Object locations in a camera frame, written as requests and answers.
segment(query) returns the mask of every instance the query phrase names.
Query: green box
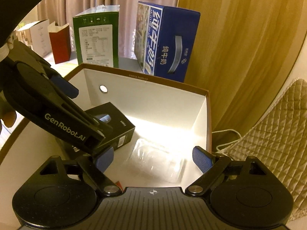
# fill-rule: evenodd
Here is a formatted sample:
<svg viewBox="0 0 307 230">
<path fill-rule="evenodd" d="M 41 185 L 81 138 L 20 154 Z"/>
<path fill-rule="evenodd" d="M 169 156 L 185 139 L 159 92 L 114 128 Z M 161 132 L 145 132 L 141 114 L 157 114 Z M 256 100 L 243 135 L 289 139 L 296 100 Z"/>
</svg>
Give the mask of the green box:
<svg viewBox="0 0 307 230">
<path fill-rule="evenodd" d="M 118 68 L 119 5 L 101 5 L 73 18 L 78 63 Z"/>
</svg>

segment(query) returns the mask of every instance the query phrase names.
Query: clear plastic tray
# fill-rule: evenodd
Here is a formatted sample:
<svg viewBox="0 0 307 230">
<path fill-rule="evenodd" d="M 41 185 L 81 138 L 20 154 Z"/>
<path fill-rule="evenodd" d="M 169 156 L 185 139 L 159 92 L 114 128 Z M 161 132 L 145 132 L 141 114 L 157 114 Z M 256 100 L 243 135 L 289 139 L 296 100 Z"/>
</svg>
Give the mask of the clear plastic tray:
<svg viewBox="0 0 307 230">
<path fill-rule="evenodd" d="M 185 159 L 165 147 L 138 139 L 127 160 L 135 171 L 167 182 L 180 182 Z"/>
</svg>

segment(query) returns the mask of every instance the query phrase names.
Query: box lid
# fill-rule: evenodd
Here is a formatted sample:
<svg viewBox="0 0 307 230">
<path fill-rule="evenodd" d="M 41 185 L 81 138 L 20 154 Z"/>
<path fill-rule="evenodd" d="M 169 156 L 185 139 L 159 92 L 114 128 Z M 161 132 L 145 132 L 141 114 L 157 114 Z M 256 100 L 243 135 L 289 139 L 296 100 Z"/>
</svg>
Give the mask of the box lid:
<svg viewBox="0 0 307 230">
<path fill-rule="evenodd" d="M 18 29 L 17 31 L 23 31 L 23 30 L 29 29 L 29 28 L 33 27 L 34 25 L 39 24 L 43 21 L 45 21 L 45 20 L 28 23 L 28 24 L 24 25 L 23 27 L 21 27 L 20 29 Z"/>
<path fill-rule="evenodd" d="M 89 8 L 75 17 L 86 15 L 86 14 L 93 14 L 93 13 L 106 13 L 106 12 L 119 12 L 119 5 L 100 5 L 97 7 Z"/>
<path fill-rule="evenodd" d="M 164 6 L 164 5 L 160 5 L 160 4 L 156 4 L 156 3 L 151 3 L 151 2 L 143 2 L 143 1 L 139 1 L 140 4 L 144 4 L 144 5 L 148 5 L 148 6 L 152 6 L 152 7 L 158 7 L 161 9 L 165 9 L 165 8 L 170 8 L 170 9 L 179 9 L 179 10 L 185 10 L 185 11 L 189 11 L 189 12 L 195 12 L 197 14 L 200 14 L 200 12 L 192 10 L 192 9 L 187 9 L 187 8 L 183 8 L 183 7 L 175 7 L 175 6 Z"/>
</svg>

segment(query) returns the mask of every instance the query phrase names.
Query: round hole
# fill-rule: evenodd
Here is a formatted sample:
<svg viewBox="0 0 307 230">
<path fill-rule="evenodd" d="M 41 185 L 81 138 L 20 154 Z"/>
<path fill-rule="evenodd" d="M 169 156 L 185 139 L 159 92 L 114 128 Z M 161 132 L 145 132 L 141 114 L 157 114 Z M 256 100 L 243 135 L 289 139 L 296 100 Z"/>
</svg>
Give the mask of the round hole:
<svg viewBox="0 0 307 230">
<path fill-rule="evenodd" d="M 104 94 L 106 94 L 106 93 L 108 92 L 108 89 L 107 89 L 104 85 L 101 85 L 101 86 L 99 87 L 99 90 L 100 90 L 102 93 L 104 93 Z"/>
</svg>

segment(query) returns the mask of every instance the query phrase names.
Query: beige chair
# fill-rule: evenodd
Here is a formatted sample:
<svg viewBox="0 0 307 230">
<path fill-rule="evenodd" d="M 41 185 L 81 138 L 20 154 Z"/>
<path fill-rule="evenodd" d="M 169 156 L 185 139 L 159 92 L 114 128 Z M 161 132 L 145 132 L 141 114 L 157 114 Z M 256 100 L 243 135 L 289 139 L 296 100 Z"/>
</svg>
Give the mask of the beige chair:
<svg viewBox="0 0 307 230">
<path fill-rule="evenodd" d="M 306 121 L 307 82 L 297 79 L 245 136 L 221 151 L 234 160 L 259 158 L 291 192 L 290 220 L 307 215 Z"/>
</svg>

